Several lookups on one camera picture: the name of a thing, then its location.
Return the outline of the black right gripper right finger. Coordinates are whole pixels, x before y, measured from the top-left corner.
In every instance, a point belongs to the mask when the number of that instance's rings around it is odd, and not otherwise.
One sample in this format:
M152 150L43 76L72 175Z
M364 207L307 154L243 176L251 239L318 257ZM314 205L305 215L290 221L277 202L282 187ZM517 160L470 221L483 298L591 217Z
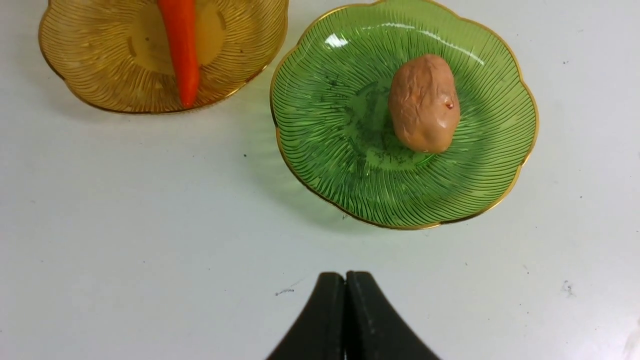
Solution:
M345 296L348 360L438 360L396 312L370 272L348 271Z

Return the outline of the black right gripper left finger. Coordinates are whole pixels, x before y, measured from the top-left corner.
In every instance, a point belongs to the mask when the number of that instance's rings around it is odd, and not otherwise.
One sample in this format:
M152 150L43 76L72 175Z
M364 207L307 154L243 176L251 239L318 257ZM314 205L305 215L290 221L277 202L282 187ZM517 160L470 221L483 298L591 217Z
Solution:
M343 360L345 278L322 272L297 319L270 353L270 360Z

